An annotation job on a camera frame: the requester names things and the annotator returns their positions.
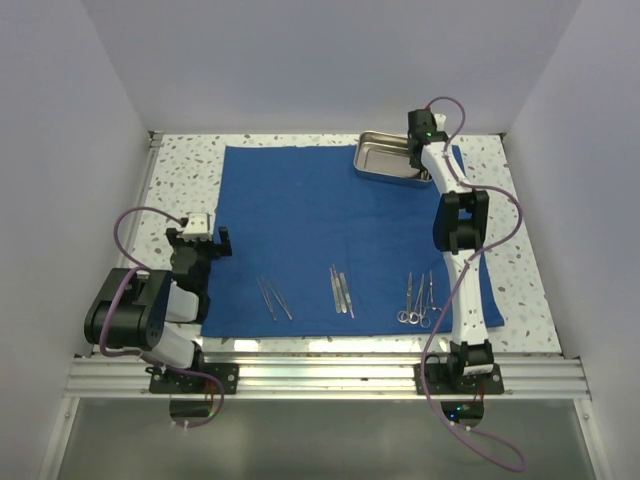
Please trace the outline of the silver scalpel handle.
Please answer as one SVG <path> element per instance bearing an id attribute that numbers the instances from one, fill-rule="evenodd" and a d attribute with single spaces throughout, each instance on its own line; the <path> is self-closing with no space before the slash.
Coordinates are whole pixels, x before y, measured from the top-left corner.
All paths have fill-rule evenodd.
<path id="1" fill-rule="evenodd" d="M 355 318 L 353 302 L 352 302 L 351 294 L 350 294 L 350 291 L 349 291 L 349 287 L 348 287 L 346 276 L 345 276 L 345 274 L 343 272 L 340 272 L 339 273 L 339 278 L 340 278 L 340 283 L 341 283 L 343 296 L 344 296 L 344 299 L 345 299 L 346 308 L 347 308 L 351 318 Z"/>
<path id="2" fill-rule="evenodd" d="M 330 277 L 331 277 L 331 286 L 332 286 L 332 292 L 334 297 L 335 309 L 337 313 L 342 313 L 340 294 L 338 292 L 339 284 L 338 284 L 338 279 L 336 277 L 336 272 L 333 265 L 329 267 L 329 271 L 330 271 Z"/>
<path id="3" fill-rule="evenodd" d="M 337 291 L 339 297 L 340 310 L 342 313 L 348 312 L 347 285 L 346 278 L 342 272 L 337 274 Z"/>

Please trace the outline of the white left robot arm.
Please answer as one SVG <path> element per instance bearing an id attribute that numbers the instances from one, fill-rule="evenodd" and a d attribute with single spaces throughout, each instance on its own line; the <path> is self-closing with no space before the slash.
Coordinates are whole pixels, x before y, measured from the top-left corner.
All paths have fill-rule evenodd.
<path id="1" fill-rule="evenodd" d="M 201 390 L 208 379 L 207 367 L 199 362 L 201 349 L 169 325 L 204 322 L 212 263 L 232 254 L 228 229 L 220 227 L 218 234 L 218 242 L 186 240 L 169 228 L 169 270 L 112 269 L 85 317 L 86 341 L 104 356 L 138 355 L 173 367 L 172 379 L 182 390 Z"/>

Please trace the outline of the silver surgical forceps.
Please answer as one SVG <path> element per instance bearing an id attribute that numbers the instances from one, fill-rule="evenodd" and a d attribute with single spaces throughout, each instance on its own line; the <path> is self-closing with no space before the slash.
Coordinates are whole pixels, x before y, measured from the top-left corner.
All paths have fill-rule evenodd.
<path id="1" fill-rule="evenodd" d="M 433 272 L 429 271 L 428 288 L 425 296 L 425 310 L 428 312 L 439 312 L 441 308 L 436 304 Z"/>
<path id="2" fill-rule="evenodd" d="M 420 279 L 418 294 L 417 294 L 416 301 L 414 303 L 413 310 L 419 316 L 419 323 L 416 325 L 419 325 L 423 329 L 427 329 L 431 325 L 431 321 L 428 318 L 428 313 L 425 310 L 425 296 L 427 293 L 427 288 L 428 288 L 428 282 L 426 281 L 425 275 L 422 275 Z"/>

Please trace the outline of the silver surgical scissors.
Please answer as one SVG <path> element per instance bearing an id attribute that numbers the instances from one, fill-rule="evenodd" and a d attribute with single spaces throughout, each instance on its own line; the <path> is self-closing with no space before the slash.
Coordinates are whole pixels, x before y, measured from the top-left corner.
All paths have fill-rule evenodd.
<path id="1" fill-rule="evenodd" d="M 413 275 L 408 274 L 405 309 L 397 313 L 397 320 L 402 324 L 416 325 L 419 323 L 419 316 L 413 310 Z"/>

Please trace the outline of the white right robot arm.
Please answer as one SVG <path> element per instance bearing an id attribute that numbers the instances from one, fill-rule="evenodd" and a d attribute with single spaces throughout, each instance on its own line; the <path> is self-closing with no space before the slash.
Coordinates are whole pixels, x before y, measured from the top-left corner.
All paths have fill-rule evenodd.
<path id="1" fill-rule="evenodd" d="M 452 315 L 449 353 L 444 361 L 425 355 L 422 388 L 430 394 L 479 393 L 495 366 L 480 279 L 489 194 L 471 186 L 428 107 L 408 113 L 407 148 L 411 166 L 428 172 L 439 193 L 433 243 L 443 255 L 451 287 L 451 298 L 442 308 L 443 314 Z"/>

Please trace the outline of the stainless steel instrument tray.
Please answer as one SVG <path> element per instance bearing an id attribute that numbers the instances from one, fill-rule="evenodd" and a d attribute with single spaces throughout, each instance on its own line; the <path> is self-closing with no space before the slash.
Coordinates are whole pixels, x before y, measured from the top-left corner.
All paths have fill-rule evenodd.
<path id="1" fill-rule="evenodd" d="M 353 161 L 362 178 L 413 188 L 427 188 L 431 176 L 410 165 L 407 138 L 376 131 L 365 131 L 358 139 Z"/>

